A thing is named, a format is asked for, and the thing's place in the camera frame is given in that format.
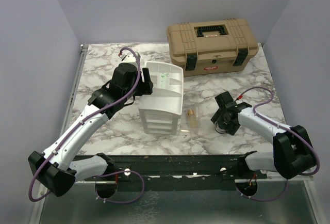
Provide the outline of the round compact with lid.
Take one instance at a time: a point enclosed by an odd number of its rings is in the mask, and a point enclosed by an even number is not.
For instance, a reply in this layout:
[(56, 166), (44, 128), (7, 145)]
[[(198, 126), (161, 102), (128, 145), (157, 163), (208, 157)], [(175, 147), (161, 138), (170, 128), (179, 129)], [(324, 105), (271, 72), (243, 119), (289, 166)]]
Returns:
[(226, 134), (226, 129), (225, 129), (225, 127), (221, 123), (216, 122), (214, 125), (215, 125), (214, 126), (214, 129), (215, 129), (215, 131), (217, 133), (219, 133), (219, 134)]

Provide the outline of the gold cap foundation bottle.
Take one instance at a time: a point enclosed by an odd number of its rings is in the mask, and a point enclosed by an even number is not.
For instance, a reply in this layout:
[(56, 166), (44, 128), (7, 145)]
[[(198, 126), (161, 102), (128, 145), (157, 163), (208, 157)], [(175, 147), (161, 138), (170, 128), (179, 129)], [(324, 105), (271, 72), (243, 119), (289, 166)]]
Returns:
[(187, 118), (188, 118), (188, 123), (189, 123), (190, 127), (196, 128), (197, 127), (196, 114), (192, 108), (188, 109)]

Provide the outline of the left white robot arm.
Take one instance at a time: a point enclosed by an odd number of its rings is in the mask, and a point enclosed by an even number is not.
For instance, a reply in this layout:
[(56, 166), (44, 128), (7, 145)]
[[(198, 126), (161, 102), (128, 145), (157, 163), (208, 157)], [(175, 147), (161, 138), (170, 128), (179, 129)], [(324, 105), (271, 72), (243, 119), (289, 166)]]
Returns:
[(120, 63), (112, 79), (94, 91), (76, 121), (50, 147), (33, 151), (28, 163), (33, 180), (38, 180), (57, 197), (69, 191), (76, 181), (93, 176), (108, 180), (113, 176), (113, 162), (98, 154), (74, 162), (77, 152), (116, 112), (128, 106), (127, 100), (153, 92), (148, 68)]

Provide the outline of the white plastic drawer organizer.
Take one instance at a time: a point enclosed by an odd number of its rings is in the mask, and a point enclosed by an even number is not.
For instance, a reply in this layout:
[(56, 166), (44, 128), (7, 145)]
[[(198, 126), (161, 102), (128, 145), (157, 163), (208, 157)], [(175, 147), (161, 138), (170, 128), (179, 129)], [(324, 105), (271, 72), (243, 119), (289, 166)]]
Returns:
[(184, 71), (181, 67), (146, 61), (153, 93), (140, 97), (138, 110), (146, 134), (177, 135), (179, 130), (196, 130), (188, 123), (184, 106)]

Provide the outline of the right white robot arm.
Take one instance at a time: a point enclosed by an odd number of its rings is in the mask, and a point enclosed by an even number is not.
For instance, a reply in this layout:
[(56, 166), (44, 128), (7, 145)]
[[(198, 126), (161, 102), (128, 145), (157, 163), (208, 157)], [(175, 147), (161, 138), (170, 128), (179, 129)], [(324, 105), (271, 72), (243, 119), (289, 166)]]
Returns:
[(240, 157), (237, 172), (242, 178), (249, 178), (258, 170), (277, 172), (285, 179), (303, 175), (312, 168), (319, 170), (320, 160), (301, 125), (278, 123), (246, 102), (237, 103), (227, 91), (216, 96), (215, 101), (218, 110), (211, 121), (217, 133), (235, 135), (245, 126), (273, 146), (271, 152), (252, 151)]

